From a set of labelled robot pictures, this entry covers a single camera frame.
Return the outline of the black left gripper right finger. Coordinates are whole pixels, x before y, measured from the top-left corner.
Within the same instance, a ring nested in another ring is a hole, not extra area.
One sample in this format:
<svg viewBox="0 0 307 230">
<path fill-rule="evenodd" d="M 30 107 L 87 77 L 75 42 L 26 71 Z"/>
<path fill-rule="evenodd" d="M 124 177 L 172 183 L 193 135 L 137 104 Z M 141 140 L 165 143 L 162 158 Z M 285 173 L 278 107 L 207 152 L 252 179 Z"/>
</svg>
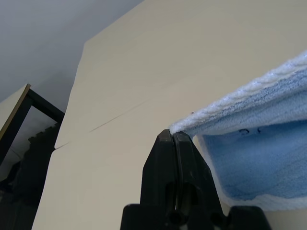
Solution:
<svg viewBox="0 0 307 230">
<path fill-rule="evenodd" d="M 211 170 L 188 134 L 174 134 L 178 170 L 178 207 L 188 214 L 193 206 L 222 214 Z"/>
</svg>

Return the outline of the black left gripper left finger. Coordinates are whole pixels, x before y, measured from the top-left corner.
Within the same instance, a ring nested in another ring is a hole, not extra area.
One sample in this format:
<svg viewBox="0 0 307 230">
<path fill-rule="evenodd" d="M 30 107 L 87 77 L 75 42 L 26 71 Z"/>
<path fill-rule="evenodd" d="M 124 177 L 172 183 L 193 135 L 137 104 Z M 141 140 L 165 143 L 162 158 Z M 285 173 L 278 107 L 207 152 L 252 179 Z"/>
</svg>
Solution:
<svg viewBox="0 0 307 230">
<path fill-rule="evenodd" d="M 168 129 L 156 138 L 142 170 L 142 205 L 174 209 L 177 201 L 177 157 Z"/>
</svg>

